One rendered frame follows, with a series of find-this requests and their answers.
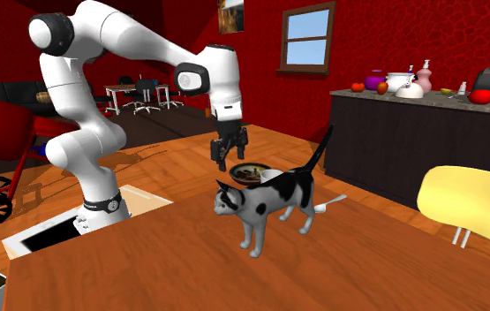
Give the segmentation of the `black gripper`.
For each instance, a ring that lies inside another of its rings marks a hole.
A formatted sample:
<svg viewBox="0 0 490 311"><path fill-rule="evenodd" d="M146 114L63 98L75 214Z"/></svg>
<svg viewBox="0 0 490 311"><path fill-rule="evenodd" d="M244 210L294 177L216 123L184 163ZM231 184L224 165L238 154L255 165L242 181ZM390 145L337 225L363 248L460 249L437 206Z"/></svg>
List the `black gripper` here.
<svg viewBox="0 0 490 311"><path fill-rule="evenodd" d="M238 120L215 121L219 139L210 141L211 159L218 164L219 171L226 171L225 158L229 148L237 147L237 158L245 159L245 146L248 144L246 128Z"/></svg>

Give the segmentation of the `dark patterned bowl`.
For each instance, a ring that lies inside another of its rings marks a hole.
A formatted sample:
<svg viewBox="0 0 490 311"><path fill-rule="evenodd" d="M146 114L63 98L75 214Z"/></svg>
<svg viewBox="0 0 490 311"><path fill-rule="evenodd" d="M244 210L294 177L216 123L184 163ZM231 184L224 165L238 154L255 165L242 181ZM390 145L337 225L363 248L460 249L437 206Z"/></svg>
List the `dark patterned bowl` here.
<svg viewBox="0 0 490 311"><path fill-rule="evenodd" d="M240 185L253 186L260 183L260 174L269 169L263 163L240 163L230 169L230 176Z"/></svg>

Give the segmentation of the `white cup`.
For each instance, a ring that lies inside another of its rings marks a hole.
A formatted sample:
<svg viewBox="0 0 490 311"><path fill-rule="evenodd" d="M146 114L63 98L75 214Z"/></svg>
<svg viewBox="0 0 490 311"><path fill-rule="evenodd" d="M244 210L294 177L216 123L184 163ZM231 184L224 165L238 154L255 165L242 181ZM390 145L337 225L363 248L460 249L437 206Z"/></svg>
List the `white cup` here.
<svg viewBox="0 0 490 311"><path fill-rule="evenodd" d="M267 170L264 170L264 171L262 171L260 173L260 182L261 183L265 183L265 182L269 181L272 178L278 177L281 174L283 174L283 172L280 171L280 170L276 170L276 169L267 169Z"/></svg>

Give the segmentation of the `black and white cat figure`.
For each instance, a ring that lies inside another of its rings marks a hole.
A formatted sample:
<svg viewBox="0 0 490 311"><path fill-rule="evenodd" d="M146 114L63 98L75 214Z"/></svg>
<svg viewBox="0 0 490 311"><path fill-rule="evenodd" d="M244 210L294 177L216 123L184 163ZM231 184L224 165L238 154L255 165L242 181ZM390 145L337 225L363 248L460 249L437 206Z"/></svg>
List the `black and white cat figure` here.
<svg viewBox="0 0 490 311"><path fill-rule="evenodd" d="M306 215L306 220L298 231L303 235L310 231L315 217L312 171L326 149L333 131L334 127L330 125L320 145L302 167L283 172L266 182L244 189L236 189L223 182L218 183L214 212L218 216L235 215L242 220L245 239L240 242L240 247L247 249L254 246L250 251L252 258L261 255L267 218L273 212L283 210L284 213L279 219L285 221L294 208L299 208Z"/></svg>

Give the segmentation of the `black office chair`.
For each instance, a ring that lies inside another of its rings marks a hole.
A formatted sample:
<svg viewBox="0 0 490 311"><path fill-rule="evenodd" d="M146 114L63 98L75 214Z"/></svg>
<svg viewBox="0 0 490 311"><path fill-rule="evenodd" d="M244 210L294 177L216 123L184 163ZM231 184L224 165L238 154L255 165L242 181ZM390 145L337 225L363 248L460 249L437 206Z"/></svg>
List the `black office chair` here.
<svg viewBox="0 0 490 311"><path fill-rule="evenodd" d="M139 111L145 110L148 114L152 110L161 110L158 107L151 106L151 92L155 90L155 84L149 79L140 79L135 84L137 94L133 97L134 111L136 115Z"/></svg>

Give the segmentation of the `white spoon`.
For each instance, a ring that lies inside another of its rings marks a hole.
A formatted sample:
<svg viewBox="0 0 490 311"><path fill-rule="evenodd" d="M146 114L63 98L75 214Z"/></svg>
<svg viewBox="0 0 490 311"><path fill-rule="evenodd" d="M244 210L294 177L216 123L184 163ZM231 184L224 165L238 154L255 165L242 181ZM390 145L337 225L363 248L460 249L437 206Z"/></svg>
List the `white spoon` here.
<svg viewBox="0 0 490 311"><path fill-rule="evenodd" d="M334 203L334 202L337 202L337 201L341 201L341 200L344 200L347 198L347 195L346 194L341 194L339 196L337 196L336 198L330 200L330 201L326 201L324 203L321 203L321 204L318 204L318 205L315 205L313 208L314 208L314 211L316 213L324 213L327 209L327 206L331 203Z"/></svg>

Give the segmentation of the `white desk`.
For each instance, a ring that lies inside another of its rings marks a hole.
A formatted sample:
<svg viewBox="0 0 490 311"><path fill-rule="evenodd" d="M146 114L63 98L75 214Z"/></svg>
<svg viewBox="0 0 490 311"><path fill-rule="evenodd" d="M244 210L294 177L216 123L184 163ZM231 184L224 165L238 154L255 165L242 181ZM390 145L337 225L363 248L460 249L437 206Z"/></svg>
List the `white desk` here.
<svg viewBox="0 0 490 311"><path fill-rule="evenodd" d="M156 85L155 90L156 94L159 94L160 90L164 91L166 98L170 97L169 85ZM109 102L109 107L107 110L115 112L117 115L120 114L120 109L117 103L117 92L130 92L135 90L136 87L134 84L130 85L113 85L113 86L105 86L105 91L108 96L112 97L112 100Z"/></svg>

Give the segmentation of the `brown framed window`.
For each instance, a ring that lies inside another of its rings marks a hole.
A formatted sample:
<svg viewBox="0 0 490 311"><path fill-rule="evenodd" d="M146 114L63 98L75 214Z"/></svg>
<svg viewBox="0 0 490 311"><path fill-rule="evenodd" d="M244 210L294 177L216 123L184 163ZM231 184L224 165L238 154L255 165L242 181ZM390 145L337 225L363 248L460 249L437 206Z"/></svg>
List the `brown framed window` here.
<svg viewBox="0 0 490 311"><path fill-rule="evenodd" d="M278 72L329 74L335 1L283 12Z"/></svg>

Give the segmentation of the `dark kitchen counter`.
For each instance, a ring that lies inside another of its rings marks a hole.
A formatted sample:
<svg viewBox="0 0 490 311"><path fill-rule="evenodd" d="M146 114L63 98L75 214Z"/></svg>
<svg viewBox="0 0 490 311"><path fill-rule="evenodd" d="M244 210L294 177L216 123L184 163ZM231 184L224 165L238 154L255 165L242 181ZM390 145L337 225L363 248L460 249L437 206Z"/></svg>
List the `dark kitchen counter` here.
<svg viewBox="0 0 490 311"><path fill-rule="evenodd" d="M490 68L475 89L490 89ZM490 103L449 98L438 92L421 99L349 89L331 94L334 127L326 149L327 175L415 208L421 182L435 166L490 171Z"/></svg>

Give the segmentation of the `brown wooden table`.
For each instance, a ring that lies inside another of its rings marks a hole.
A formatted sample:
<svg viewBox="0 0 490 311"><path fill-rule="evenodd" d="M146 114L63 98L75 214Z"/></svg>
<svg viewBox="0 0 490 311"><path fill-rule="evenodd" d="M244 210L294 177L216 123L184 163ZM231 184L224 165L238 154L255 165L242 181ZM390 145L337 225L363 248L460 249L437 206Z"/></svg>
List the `brown wooden table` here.
<svg viewBox="0 0 490 311"><path fill-rule="evenodd" d="M254 259L216 189L13 260L4 311L490 311L488 259L348 199Z"/></svg>

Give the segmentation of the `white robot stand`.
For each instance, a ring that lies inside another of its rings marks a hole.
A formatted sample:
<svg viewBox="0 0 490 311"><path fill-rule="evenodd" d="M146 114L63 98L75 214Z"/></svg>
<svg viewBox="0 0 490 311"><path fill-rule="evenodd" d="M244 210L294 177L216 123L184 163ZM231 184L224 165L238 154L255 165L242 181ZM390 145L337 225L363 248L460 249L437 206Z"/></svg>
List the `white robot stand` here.
<svg viewBox="0 0 490 311"><path fill-rule="evenodd" d="M172 203L168 199L130 185L121 186L120 191L132 216L138 216ZM8 257L12 260L78 237L80 233L73 225L77 211L77 208L70 209L3 239L2 243Z"/></svg>

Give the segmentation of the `black sofa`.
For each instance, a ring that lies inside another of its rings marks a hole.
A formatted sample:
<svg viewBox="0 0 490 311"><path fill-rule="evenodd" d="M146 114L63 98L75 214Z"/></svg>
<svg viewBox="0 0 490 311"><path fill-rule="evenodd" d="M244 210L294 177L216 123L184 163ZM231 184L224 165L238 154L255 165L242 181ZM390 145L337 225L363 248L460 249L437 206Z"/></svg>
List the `black sofa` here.
<svg viewBox="0 0 490 311"><path fill-rule="evenodd" d="M0 82L0 101L25 107L36 116L57 116L52 103L41 103L36 99L38 93L46 90L42 80Z"/></svg>

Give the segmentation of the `yellow chair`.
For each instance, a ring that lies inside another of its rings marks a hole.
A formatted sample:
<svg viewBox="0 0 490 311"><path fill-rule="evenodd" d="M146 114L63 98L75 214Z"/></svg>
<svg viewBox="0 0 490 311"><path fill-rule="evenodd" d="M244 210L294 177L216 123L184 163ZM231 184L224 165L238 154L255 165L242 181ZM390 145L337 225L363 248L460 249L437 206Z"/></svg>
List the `yellow chair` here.
<svg viewBox="0 0 490 311"><path fill-rule="evenodd" d="M437 166L424 176L417 205L426 217L454 226L454 245L465 247L475 232L490 239L490 171Z"/></svg>

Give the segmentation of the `wall picture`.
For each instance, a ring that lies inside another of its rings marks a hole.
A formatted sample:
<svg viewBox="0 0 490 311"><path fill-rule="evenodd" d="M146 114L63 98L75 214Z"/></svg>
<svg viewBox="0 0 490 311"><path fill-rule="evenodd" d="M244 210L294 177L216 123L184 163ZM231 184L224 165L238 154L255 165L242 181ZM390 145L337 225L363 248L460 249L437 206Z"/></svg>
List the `wall picture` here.
<svg viewBox="0 0 490 311"><path fill-rule="evenodd" d="M244 0L217 0L219 34L244 31Z"/></svg>

